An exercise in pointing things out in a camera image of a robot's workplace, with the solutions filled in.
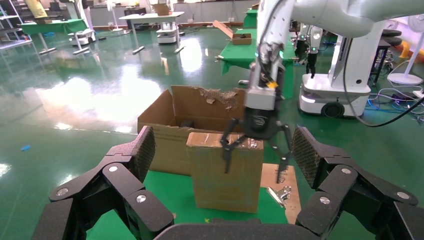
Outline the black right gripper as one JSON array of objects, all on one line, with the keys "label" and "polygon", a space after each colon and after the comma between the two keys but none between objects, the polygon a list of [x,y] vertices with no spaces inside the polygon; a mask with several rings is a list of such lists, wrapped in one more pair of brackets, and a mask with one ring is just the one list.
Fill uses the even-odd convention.
[{"label": "black right gripper", "polygon": [[[253,87],[246,90],[242,119],[243,134],[233,143],[228,137],[240,120],[232,118],[223,132],[220,144],[223,148],[222,158],[225,162],[224,173],[228,174],[231,167],[232,151],[241,145],[247,137],[257,140],[267,140],[272,150],[279,157],[276,183],[282,183],[282,173],[288,168],[292,156],[292,134],[289,126],[279,119],[282,96],[277,89]],[[272,138],[279,132],[284,133],[287,152],[283,152]]]}]

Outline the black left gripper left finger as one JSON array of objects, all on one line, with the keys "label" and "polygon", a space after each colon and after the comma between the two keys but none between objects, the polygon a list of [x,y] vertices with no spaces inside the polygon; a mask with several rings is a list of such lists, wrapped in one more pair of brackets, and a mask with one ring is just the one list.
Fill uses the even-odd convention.
[{"label": "black left gripper left finger", "polygon": [[97,166],[54,189],[34,240],[84,240],[102,215],[114,211],[138,240],[152,240],[174,224],[173,214],[144,185],[156,151],[154,130],[113,146]]}]

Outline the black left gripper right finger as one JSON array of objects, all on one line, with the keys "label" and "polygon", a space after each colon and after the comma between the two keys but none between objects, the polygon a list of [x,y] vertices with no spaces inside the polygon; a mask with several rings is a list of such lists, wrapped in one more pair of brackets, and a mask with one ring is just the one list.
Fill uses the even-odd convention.
[{"label": "black left gripper right finger", "polygon": [[342,213],[353,215],[377,240],[421,240],[424,210],[410,192],[364,170],[343,149],[297,127],[291,152],[314,194],[296,224],[325,240]]}]

